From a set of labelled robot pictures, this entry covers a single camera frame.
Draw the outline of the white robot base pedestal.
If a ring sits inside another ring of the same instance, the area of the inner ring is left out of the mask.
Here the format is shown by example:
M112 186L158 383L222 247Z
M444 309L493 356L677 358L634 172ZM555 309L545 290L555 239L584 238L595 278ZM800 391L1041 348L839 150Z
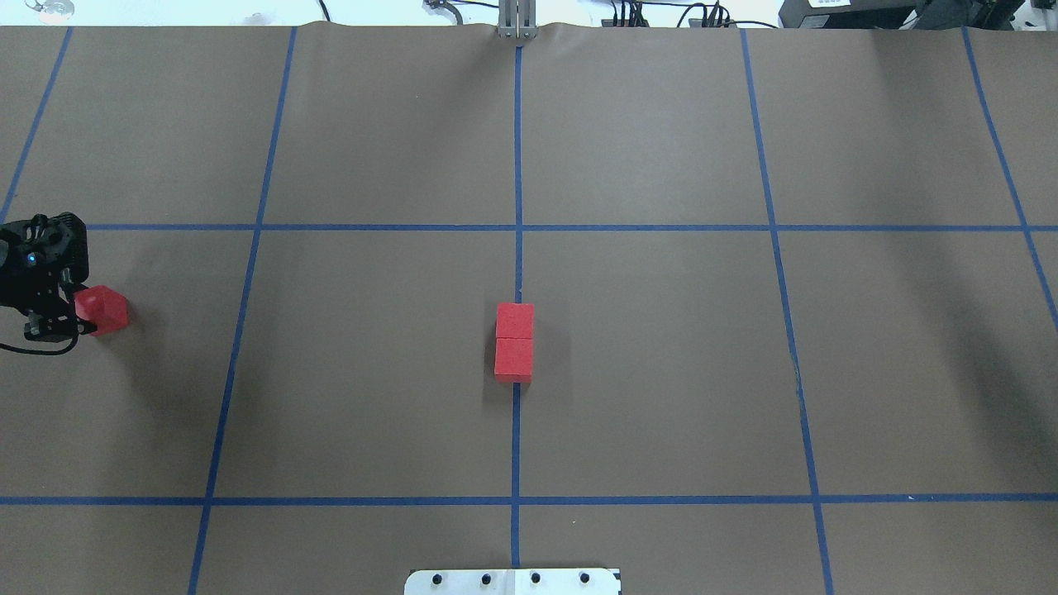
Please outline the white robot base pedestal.
M622 594L620 572L605 567L421 569L404 594Z

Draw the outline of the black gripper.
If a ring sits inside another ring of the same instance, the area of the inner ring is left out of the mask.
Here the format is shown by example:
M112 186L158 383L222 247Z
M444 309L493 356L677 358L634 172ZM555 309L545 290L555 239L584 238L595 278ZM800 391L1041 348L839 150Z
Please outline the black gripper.
M24 324L26 340L72 340L83 335L79 321L69 315L69 303L63 296L63 268L67 264L42 251L10 248L3 254L1 268L1 305L18 310L22 315L41 315Z

